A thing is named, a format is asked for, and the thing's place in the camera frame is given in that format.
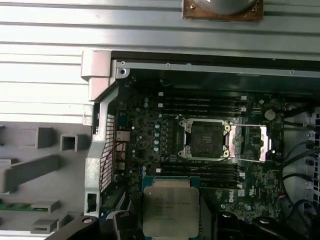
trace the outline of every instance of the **copper plate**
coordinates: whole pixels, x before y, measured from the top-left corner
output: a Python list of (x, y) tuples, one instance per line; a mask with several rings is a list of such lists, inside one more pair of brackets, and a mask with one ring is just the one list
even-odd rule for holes
[(182, 18), (183, 19), (201, 19), (232, 22), (254, 22), (260, 21), (264, 16), (264, 0), (257, 0), (247, 10), (233, 14), (220, 15), (201, 9), (194, 0), (183, 0)]

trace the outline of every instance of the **cpu socket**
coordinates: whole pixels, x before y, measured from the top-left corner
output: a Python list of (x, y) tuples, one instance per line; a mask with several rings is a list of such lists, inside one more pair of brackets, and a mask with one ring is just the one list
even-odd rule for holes
[(221, 119), (183, 119), (183, 149), (178, 156), (188, 160), (221, 158), (265, 162), (272, 153), (272, 140), (264, 125), (234, 124)]
[(190, 160), (212, 161), (229, 157), (226, 136), (231, 125), (220, 119), (183, 119), (179, 125), (184, 128), (184, 148), (178, 156)]

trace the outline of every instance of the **motherboard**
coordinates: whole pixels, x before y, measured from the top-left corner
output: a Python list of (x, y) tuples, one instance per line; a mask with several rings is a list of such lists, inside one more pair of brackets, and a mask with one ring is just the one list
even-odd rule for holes
[(283, 108), (272, 94), (137, 87), (116, 109), (114, 172), (132, 195), (146, 176), (199, 177), (216, 210), (278, 218)]

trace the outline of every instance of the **ribbed metal panel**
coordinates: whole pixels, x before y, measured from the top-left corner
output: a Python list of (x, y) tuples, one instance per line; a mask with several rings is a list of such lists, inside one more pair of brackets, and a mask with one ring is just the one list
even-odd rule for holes
[[(76, 111), (88, 99), (80, 78), (84, 48), (320, 60), (318, 0), (265, 0), (259, 23), (187, 21), (181, 5), (181, 0), (1, 1), (1, 104), (11, 110), (25, 106), (8, 102), (51, 103), (56, 109), (68, 104)], [(32, 104), (23, 114), (37, 114)], [(0, 105), (0, 121), (10, 119), (6, 111)], [(74, 113), (61, 108), (60, 115)]]

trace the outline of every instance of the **circuit board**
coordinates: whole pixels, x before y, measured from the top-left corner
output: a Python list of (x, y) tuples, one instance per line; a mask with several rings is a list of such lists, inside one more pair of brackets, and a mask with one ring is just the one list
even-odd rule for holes
[[(284, 134), (283, 115), (278, 111), (283, 107), (283, 101), (270, 94), (199, 98), (165, 90), (157, 94), (137, 90), (116, 112), (116, 129), (121, 134), (129, 132), (129, 138), (124, 149), (117, 148), (115, 166), (122, 167), (116, 167), (115, 172), (127, 183), (130, 193), (141, 192), (143, 176), (200, 177), (200, 194), (219, 211), (233, 212), (245, 221), (260, 216), (277, 218), (281, 194), (278, 159), (282, 157)], [(192, 125), (194, 139), (187, 139), (186, 128), (180, 124), (188, 119), (207, 122)], [(234, 156), (228, 155), (221, 162), (213, 159), (220, 154), (223, 157), (224, 144), (221, 150), (216, 145), (206, 147), (227, 141), (217, 124), (208, 124), (217, 120), (239, 125)], [(262, 126), (269, 144), (263, 162)], [(186, 141), (198, 150), (192, 155), (198, 159), (179, 155)]]

